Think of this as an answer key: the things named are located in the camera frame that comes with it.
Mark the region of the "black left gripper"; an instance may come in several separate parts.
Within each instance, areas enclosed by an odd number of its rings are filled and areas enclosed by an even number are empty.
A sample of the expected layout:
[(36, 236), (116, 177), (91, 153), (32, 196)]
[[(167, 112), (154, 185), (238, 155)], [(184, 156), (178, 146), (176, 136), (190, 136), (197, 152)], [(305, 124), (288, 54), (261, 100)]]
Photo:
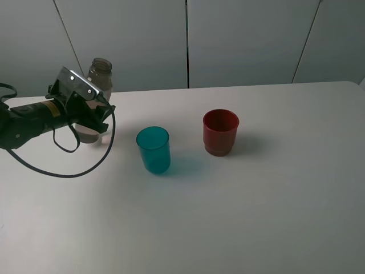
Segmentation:
[(88, 105), (89, 101), (74, 94), (66, 99), (58, 93), (58, 83), (55, 82), (48, 87), (47, 101), (54, 105), (55, 114), (51, 114), (47, 119), (49, 128), (61, 128), (70, 124), (78, 124), (94, 130), (100, 134), (108, 129), (108, 124), (104, 123), (115, 110), (115, 106), (97, 106), (95, 109)]

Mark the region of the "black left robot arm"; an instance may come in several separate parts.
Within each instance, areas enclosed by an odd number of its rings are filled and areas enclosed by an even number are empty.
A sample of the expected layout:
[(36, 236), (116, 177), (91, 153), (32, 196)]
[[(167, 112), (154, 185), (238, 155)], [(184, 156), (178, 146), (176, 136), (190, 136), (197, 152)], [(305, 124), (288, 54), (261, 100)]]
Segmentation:
[(107, 117), (115, 110), (102, 92), (95, 92), (88, 84), (76, 90), (60, 80), (48, 87), (46, 100), (10, 108), (1, 102), (1, 148), (13, 150), (32, 138), (68, 127), (80, 146), (80, 137), (74, 124), (104, 133)]

